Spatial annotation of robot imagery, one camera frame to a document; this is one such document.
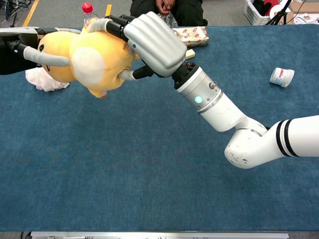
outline white tissue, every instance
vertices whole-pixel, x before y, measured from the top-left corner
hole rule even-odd
[[[67,88],[70,83],[61,83],[54,80],[43,67],[36,67],[25,71],[26,80],[35,85],[38,90],[55,91]]]

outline black stripe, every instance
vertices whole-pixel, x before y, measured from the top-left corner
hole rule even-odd
[[[285,139],[285,144],[287,146],[287,149],[289,150],[289,153],[291,153],[293,156],[295,157],[299,157],[298,155],[296,155],[296,153],[293,151],[293,148],[291,148],[290,142],[289,142],[289,137],[288,137],[288,128],[289,128],[289,124],[291,122],[291,119],[288,120],[287,124],[285,125],[285,131],[284,131],[284,139]]]
[[[290,155],[288,155],[284,148],[283,148],[283,145],[281,144],[280,142],[280,128],[281,128],[281,125],[283,124],[284,120],[281,121],[278,126],[277,126],[277,130],[276,130],[276,140],[277,140],[277,145],[278,145],[278,148],[280,149],[281,153],[286,156],[286,157],[290,157]]]

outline white cup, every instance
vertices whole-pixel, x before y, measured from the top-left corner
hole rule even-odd
[[[287,70],[277,67],[276,69],[274,69],[270,77],[270,82],[280,85],[281,87],[287,87],[293,79],[294,74],[294,70]]]

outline person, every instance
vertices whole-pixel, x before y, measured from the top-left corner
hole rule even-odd
[[[207,26],[202,3],[203,0],[132,0],[130,13],[134,17],[149,11],[164,16],[172,13],[178,26]]]

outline black pants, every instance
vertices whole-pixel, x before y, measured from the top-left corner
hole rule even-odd
[[[132,0],[131,16],[139,17],[142,14],[153,11],[159,13],[155,0]],[[207,20],[203,19],[203,0],[176,0],[171,10],[178,26],[207,26]]]

